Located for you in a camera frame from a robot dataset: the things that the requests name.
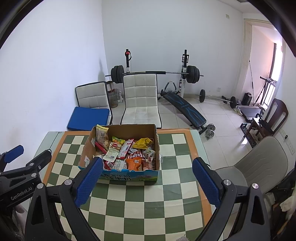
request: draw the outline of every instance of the chair backrest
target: chair backrest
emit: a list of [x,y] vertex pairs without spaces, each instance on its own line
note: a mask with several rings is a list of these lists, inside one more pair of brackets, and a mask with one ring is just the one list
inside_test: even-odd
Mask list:
[[[274,103],[277,104],[277,107],[276,107],[273,115],[269,119],[269,115],[270,115],[270,112],[271,112],[271,110],[273,108]],[[282,121],[276,127],[273,127],[274,124],[276,124],[276,122],[280,119],[280,117],[282,116],[283,113],[285,113],[286,115],[284,116],[284,118],[282,119]],[[283,101],[279,100],[279,99],[274,98],[273,101],[272,101],[272,103],[271,103],[271,106],[269,108],[269,111],[268,111],[268,113],[267,113],[267,115],[265,117],[265,120],[266,121],[269,119],[269,121],[267,123],[268,123],[268,125],[269,125],[270,128],[273,127],[272,128],[272,129],[274,129],[273,130],[273,133],[276,133],[277,130],[281,127],[281,125],[287,119],[288,114],[289,114],[289,112],[287,110],[287,107],[286,107],[285,103]]]
[[234,166],[242,172],[248,186],[257,183],[266,193],[285,177],[288,158],[278,140],[268,136]]
[[129,74],[123,77],[126,107],[157,106],[157,75]]
[[78,106],[109,109],[111,112],[106,82],[101,81],[77,86],[75,93]]

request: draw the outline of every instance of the black speaker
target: black speaker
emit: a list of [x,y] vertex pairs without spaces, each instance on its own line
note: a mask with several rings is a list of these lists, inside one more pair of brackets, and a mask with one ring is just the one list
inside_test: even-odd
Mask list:
[[244,97],[242,99],[242,105],[250,105],[251,100],[252,100],[252,94],[251,93],[245,93]]

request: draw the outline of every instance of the silver screw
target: silver screw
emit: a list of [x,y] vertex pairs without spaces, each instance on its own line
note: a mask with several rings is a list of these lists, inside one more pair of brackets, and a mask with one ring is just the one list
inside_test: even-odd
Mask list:
[[252,187],[255,188],[255,189],[258,189],[259,188],[259,185],[257,183],[253,183],[252,184]]
[[38,188],[38,189],[41,189],[41,188],[43,188],[43,186],[44,186],[43,183],[39,183],[39,184],[37,185],[37,188]]
[[65,182],[64,182],[65,185],[71,185],[72,184],[72,180],[71,179],[67,179]]
[[223,183],[224,183],[226,186],[231,185],[231,181],[228,180],[228,179],[224,180]]

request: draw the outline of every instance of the barbell on floor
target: barbell on floor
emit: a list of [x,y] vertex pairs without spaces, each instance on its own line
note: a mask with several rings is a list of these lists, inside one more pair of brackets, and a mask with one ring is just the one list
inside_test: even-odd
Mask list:
[[197,67],[188,65],[186,69],[186,73],[182,72],[166,72],[166,71],[145,71],[145,72],[129,72],[125,73],[122,65],[116,65],[111,69],[111,74],[105,75],[105,77],[111,76],[111,80],[116,83],[123,83],[124,75],[129,74],[147,74],[147,73],[155,73],[155,74],[183,74],[186,76],[186,80],[190,84],[195,84],[199,81],[200,77],[203,75],[200,74],[200,71]]
[[205,101],[205,98],[210,98],[210,99],[216,99],[216,100],[222,100],[222,101],[226,101],[226,102],[229,102],[230,103],[230,107],[232,109],[234,109],[236,106],[237,106],[237,99],[236,97],[232,96],[230,98],[230,100],[227,100],[227,99],[220,99],[220,98],[216,98],[216,97],[212,97],[212,96],[206,96],[205,95],[205,90],[201,90],[200,91],[200,94],[197,95],[200,97],[200,103],[203,103]]

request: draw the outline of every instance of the green and white checkered pattern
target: green and white checkered pattern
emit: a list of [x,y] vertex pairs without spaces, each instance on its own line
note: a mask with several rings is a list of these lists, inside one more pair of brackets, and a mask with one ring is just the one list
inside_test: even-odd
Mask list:
[[[157,182],[99,180],[80,209],[105,241],[195,240],[204,227],[198,183],[184,134],[159,134],[163,163]],[[68,135],[57,155],[48,186],[62,184],[79,172],[88,136]],[[56,204],[64,230],[76,240],[61,204]]]

